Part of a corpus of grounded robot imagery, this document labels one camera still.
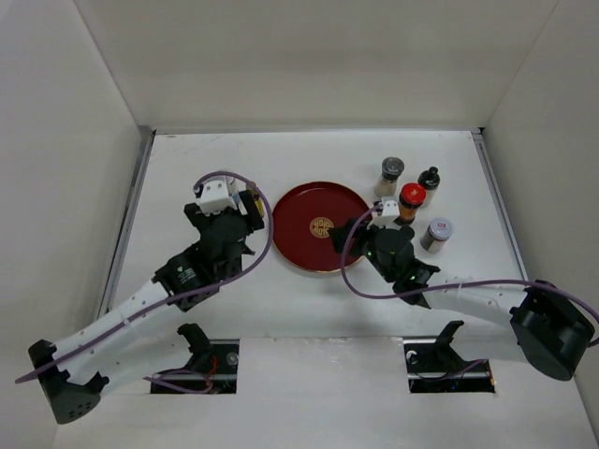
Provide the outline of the small yellow label bottle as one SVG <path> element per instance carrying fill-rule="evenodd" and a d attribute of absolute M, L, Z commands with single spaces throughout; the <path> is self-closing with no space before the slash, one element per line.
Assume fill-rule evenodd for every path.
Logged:
<path fill-rule="evenodd" d="M 263 218 L 265 215 L 264 203 L 262 201 L 260 194 L 258 193 L 258 191 L 256 189 L 256 185 L 253 182 L 246 183 L 245 190 L 251 194 L 251 197 L 254 201 L 256 209 L 257 209 L 260 217 Z"/>

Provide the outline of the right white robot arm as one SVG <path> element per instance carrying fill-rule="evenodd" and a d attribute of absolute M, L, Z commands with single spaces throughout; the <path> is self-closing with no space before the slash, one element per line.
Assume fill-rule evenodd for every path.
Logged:
<path fill-rule="evenodd" d="M 468 281 L 415 256 L 413 230 L 361 224 L 350 219 L 331 228 L 342 258 L 363 256 L 389 283 L 389 299 L 479 320 L 449 322 L 431 348 L 443 369 L 478 359 L 526 362 L 542 374 L 569 381 L 586 351 L 597 345 L 598 315 L 549 282 Z"/>

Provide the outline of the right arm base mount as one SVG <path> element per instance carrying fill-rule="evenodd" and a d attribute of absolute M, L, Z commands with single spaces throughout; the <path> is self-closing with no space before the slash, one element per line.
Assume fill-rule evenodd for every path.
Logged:
<path fill-rule="evenodd" d="M 412 394 L 495 393 L 487 360 L 467 361 L 450 347 L 463 321 L 451 321 L 436 337 L 403 340 Z"/>

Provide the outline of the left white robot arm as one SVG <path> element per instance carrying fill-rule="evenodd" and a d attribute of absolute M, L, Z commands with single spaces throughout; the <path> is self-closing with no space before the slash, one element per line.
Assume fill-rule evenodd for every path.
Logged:
<path fill-rule="evenodd" d="M 270 204 L 246 188 L 220 197 L 224 207 L 210 214 L 203 200 L 184 212 L 199 240 L 172 256 L 130 298 L 87 327 L 59 341 L 39 340 L 28 349 L 33 370 L 22 382 L 37 380 L 57 424 L 81 419 L 113 390 L 156 374 L 199 373 L 212 357 L 212 342 L 186 315 L 219 290 L 248 275 L 255 264 L 246 239 L 273 229 Z"/>

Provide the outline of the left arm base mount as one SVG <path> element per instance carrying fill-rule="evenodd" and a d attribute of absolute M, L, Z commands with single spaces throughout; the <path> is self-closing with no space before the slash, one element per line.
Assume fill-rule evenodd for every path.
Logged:
<path fill-rule="evenodd" d="M 181 368 L 159 371 L 151 377 L 152 395 L 232 395 L 237 393 L 241 342 L 210 340 L 197 324 L 185 324 L 177 333 L 186 342 L 189 359 Z"/>

